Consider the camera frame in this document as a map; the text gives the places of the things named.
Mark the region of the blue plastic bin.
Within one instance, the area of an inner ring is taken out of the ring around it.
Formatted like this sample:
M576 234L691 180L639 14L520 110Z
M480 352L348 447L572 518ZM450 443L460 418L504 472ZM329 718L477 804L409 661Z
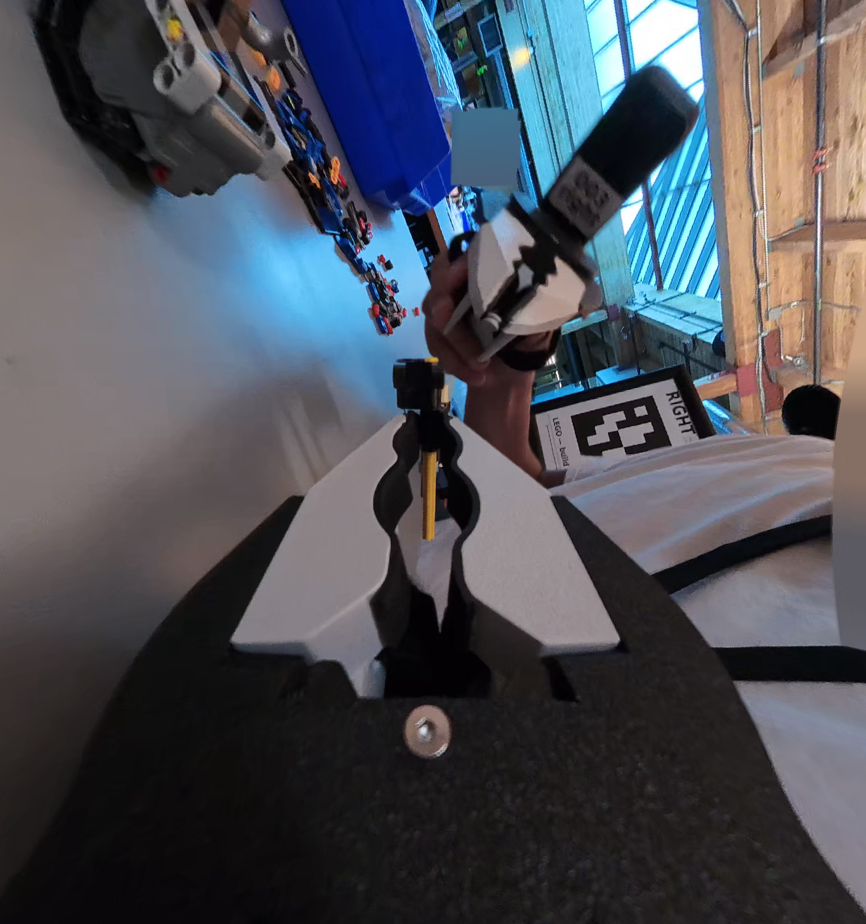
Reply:
M450 140L407 2L282 3L356 184L421 216L450 189Z

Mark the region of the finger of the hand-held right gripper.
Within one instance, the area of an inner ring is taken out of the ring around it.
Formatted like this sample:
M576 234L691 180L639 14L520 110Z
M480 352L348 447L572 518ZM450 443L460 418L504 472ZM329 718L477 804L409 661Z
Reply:
M601 290L593 269L502 269L490 282L490 335L553 334L584 311L599 307Z
M514 308L534 299L541 270L540 241L514 211L482 225L469 248L468 290L473 308Z

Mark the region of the small black yellow lego assembly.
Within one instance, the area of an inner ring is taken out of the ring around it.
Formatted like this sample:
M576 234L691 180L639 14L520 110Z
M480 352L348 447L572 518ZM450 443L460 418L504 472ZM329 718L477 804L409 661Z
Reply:
M436 533L439 454L449 421L449 413L442 400L445 374L439 360L433 357L397 359L393 366L392 383L397 407L417 418L423 540L430 541Z

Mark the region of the black framed marker sign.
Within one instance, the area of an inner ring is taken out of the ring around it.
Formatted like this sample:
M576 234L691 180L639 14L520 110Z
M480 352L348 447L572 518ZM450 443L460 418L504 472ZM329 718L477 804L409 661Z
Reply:
M594 388L566 389L531 406L535 442L549 470L623 459L716 435L690 375L666 367Z

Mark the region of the large window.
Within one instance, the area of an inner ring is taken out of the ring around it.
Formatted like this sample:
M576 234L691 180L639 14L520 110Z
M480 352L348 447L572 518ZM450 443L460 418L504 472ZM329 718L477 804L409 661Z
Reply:
M585 11L604 111L631 71L663 66L702 108L690 136L648 180L653 230L645 199L635 191L620 210L635 283L720 299L712 166L704 113L699 14L693 1L593 1Z

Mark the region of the grey black lego model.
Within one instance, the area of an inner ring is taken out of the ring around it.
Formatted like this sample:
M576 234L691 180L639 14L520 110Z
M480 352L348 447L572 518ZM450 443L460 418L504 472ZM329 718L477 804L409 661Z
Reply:
M281 67L307 68L291 29L250 2L37 2L34 33L69 126L173 196L272 179L292 160Z

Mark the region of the pile of loose lego pieces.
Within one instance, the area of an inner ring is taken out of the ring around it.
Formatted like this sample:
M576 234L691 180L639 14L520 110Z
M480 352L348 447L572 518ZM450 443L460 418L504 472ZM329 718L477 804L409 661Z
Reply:
M277 119L290 160L283 172L299 194L311 221L322 235L331 237L338 255L346 262L369 298L368 314L373 327L383 337L393 336L408 317L399 301L400 284L389 274L393 262L380 254L365 260L374 239L374 227L367 211L353 199L341 161L332 155L293 84L288 66L266 63L254 52L254 60L264 68L257 83Z

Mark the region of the person's right forearm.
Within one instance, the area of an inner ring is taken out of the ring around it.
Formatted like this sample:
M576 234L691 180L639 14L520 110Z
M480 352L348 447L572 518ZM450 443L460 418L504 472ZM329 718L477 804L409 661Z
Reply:
M491 365L465 375L463 422L486 443L543 487L564 483L560 470L546 469L531 447L531 398L535 372Z

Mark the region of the person's right hand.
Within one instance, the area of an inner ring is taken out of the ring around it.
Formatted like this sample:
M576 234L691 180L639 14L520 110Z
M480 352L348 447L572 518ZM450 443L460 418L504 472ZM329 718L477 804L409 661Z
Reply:
M469 390L490 389L508 392L520 389L526 402L531 401L534 372L518 372L497 357L481 360L483 349L467 320L453 321L460 301L466 294L468 259L462 255L450 260L442 251L429 271L429 290L421 311L430 355L439 360L444 372L468 386Z

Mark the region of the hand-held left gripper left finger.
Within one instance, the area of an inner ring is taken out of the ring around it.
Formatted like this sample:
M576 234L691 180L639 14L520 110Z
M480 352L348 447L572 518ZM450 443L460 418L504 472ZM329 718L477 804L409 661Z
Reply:
M338 664L381 698L424 537L419 416L397 415L303 497L234 630L238 653Z

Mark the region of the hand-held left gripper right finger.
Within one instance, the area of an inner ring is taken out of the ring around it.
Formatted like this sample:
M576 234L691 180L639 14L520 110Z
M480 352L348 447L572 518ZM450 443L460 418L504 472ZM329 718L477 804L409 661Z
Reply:
M460 532L452 579L481 659L602 653L620 643L542 485L460 421L450 421L448 509Z

